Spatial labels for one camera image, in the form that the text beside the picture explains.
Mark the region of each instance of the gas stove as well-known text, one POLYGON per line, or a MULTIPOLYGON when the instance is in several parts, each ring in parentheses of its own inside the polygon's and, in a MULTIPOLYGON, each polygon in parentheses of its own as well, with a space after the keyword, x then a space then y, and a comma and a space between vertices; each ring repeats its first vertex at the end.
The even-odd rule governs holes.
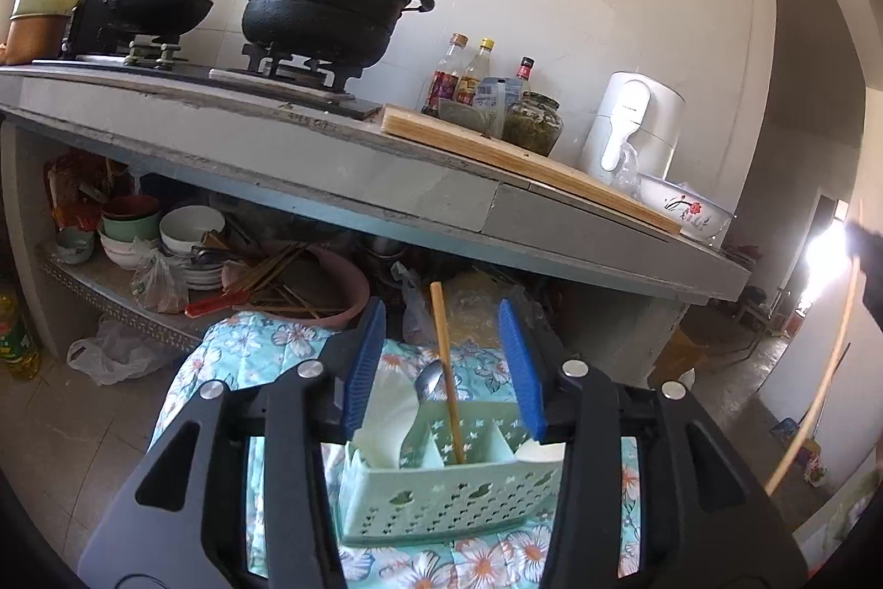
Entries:
POLYGON ((370 118, 382 107, 380 103, 356 98, 344 89, 347 80, 361 76, 360 68, 335 67, 318 61, 297 66, 286 62, 291 60, 290 56, 273 54, 252 44, 243 46, 243 54, 249 58, 248 70, 200 66, 178 56, 179 51, 177 44, 132 42, 128 52, 120 54, 87 54, 69 61, 36 62, 66 67, 110 67, 125 73, 200 83, 298 103, 356 120, 370 118))

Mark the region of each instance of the cooking oil bottle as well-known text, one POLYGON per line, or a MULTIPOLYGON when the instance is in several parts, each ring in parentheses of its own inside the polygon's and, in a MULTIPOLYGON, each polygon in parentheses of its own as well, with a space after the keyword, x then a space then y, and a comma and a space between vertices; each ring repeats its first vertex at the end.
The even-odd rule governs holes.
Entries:
POLYGON ((0 289, 0 362, 16 380, 32 380, 40 370, 40 349, 31 342, 19 301, 10 289, 0 289))

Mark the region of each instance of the bottle label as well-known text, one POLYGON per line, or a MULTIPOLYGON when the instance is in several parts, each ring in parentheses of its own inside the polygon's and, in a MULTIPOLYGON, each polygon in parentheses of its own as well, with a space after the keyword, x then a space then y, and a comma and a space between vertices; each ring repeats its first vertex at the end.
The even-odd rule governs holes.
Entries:
POLYGON ((24 320, 19 317, 9 332, 0 336, 0 362, 18 364, 31 350, 31 338, 25 329, 24 320))
POLYGON ((460 81, 460 85, 456 88, 456 102, 472 105, 475 100, 475 92, 478 90, 478 78, 464 78, 460 81))
POLYGON ((436 71, 433 75, 433 81, 429 86, 427 95, 427 107, 437 111, 439 109, 439 99, 451 100, 456 91, 456 82, 458 78, 444 71, 436 71))

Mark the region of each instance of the green plastic basket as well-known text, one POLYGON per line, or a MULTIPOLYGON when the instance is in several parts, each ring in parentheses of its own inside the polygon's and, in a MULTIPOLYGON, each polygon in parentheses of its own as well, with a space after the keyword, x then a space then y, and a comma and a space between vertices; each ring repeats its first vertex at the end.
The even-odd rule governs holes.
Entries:
POLYGON ((400 468, 368 467, 346 448, 337 514, 348 546, 439 542, 518 526, 561 483, 560 461, 515 460, 529 439, 515 402, 461 402, 466 464, 454 464, 448 408, 425 402, 400 468))

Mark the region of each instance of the silver screw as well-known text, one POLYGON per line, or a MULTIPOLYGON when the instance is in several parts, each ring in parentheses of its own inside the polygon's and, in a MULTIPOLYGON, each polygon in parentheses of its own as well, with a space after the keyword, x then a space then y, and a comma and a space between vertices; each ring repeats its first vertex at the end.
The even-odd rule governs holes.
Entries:
POLYGON ((582 360, 568 360, 561 369, 568 377, 586 377, 589 373, 589 366, 582 360))
POLYGON ((220 397, 224 393, 224 382, 220 380, 209 380, 204 382, 200 388, 200 397, 203 400, 213 400, 220 397))
POLYGON ((682 400, 687 395, 687 389, 680 382, 670 380, 662 383, 662 393, 670 400, 682 400))
POLYGON ((325 365, 321 364, 319 360, 304 360, 301 364, 297 366, 297 374, 305 380, 310 380, 313 377, 319 377, 319 375, 324 372, 325 365))

